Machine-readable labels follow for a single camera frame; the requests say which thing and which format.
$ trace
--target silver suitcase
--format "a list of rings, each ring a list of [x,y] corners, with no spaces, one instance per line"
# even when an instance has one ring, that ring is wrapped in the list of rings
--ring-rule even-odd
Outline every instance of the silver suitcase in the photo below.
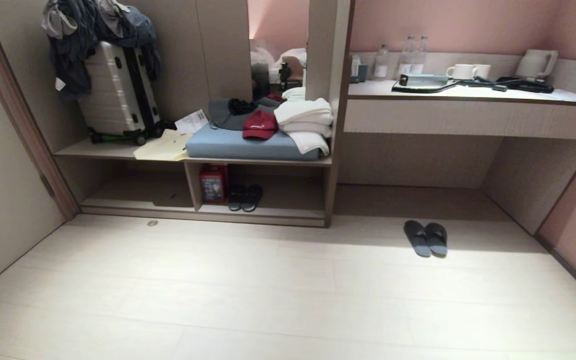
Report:
[[[85,61],[91,93],[78,100],[93,135],[118,135],[146,143],[160,121],[151,82],[139,48],[101,41]]]

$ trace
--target water bottle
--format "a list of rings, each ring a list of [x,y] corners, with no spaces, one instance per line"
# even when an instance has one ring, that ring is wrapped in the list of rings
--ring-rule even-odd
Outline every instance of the water bottle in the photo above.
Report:
[[[397,69],[397,79],[400,78],[402,74],[411,74],[412,67],[414,64],[414,54],[415,54],[415,37],[409,36],[404,49],[401,51],[401,57],[399,58],[399,66]]]
[[[421,36],[421,41],[414,49],[414,62],[410,69],[411,74],[422,74],[424,65],[426,64],[426,57],[428,55],[428,36]]]
[[[388,73],[388,54],[388,45],[384,43],[379,51],[377,51],[377,58],[374,60],[372,79],[377,82],[386,80],[386,74]]]

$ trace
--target baseball cap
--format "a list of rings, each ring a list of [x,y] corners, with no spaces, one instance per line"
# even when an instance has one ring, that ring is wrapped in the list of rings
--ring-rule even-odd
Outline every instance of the baseball cap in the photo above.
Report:
[[[277,119],[274,114],[257,110],[244,122],[243,137],[268,140],[277,132]]]

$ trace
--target seat cushion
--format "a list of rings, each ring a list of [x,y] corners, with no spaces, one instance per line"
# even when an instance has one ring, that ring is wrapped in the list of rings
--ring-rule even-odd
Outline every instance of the seat cushion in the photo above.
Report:
[[[244,139],[242,131],[213,129],[204,125],[185,144],[188,157],[252,160],[315,161],[320,151],[302,154],[297,145],[285,133],[278,131],[270,139]]]

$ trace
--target slipper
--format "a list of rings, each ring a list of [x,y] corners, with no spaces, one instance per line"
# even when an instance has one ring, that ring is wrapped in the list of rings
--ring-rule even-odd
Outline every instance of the slipper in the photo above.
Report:
[[[406,221],[404,232],[417,255],[424,258],[429,258],[432,255],[426,242],[426,230],[422,224],[413,220]]]
[[[262,194],[263,191],[261,186],[250,185],[246,190],[246,195],[244,196],[244,200],[241,203],[241,209],[247,213],[254,212],[254,210],[257,209],[259,201],[261,200]]]
[[[429,223],[425,226],[425,238],[432,253],[441,258],[448,255],[448,233],[446,228],[438,223]]]
[[[242,209],[242,203],[246,196],[246,187],[243,185],[231,185],[228,193],[228,209],[237,212]]]

